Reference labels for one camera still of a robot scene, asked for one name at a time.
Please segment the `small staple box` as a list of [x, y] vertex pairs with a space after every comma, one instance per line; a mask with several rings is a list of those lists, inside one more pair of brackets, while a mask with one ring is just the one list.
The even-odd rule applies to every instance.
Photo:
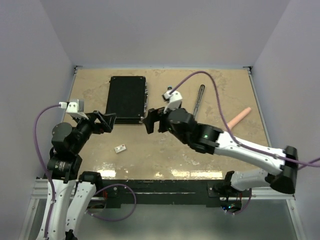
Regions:
[[125, 144], [121, 144], [121, 145], [118, 145], [114, 148], [114, 151], [116, 154], [119, 154], [123, 151], [125, 151], [127, 148], [126, 148], [126, 145]]

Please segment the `silver black stapler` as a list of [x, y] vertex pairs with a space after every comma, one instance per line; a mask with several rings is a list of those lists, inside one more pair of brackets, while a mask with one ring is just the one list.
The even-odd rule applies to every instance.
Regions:
[[200, 87], [199, 87], [197, 98], [196, 98], [195, 105], [194, 105], [194, 108], [193, 108], [193, 116], [195, 118], [196, 118], [197, 113], [199, 111], [200, 104], [201, 104], [201, 101], [202, 101], [202, 98], [203, 98], [203, 95], [204, 95], [204, 92], [205, 92], [205, 88], [206, 88], [206, 86], [204, 84], [201, 84]]

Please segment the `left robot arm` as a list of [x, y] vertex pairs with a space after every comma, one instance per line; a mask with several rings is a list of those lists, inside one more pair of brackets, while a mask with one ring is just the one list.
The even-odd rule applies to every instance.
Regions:
[[104, 190], [101, 174], [87, 171], [78, 174], [82, 158], [80, 151], [92, 134], [111, 133], [116, 114], [102, 114], [95, 110], [76, 119], [76, 126], [68, 122], [52, 129], [52, 149], [47, 170], [47, 201], [39, 240], [74, 240], [80, 222], [93, 196]]

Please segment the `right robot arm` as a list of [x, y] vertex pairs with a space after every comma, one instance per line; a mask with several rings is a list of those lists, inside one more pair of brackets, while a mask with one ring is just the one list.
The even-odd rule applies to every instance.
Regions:
[[164, 108], [150, 109], [143, 120], [148, 134], [170, 132], [180, 142], [201, 154], [226, 156], [256, 166], [256, 169], [239, 172], [229, 171], [216, 191], [233, 197], [247, 189], [271, 187], [273, 190], [292, 195], [296, 190], [298, 165], [297, 150], [272, 148], [232, 138], [218, 127], [198, 123], [184, 108], [164, 112]]

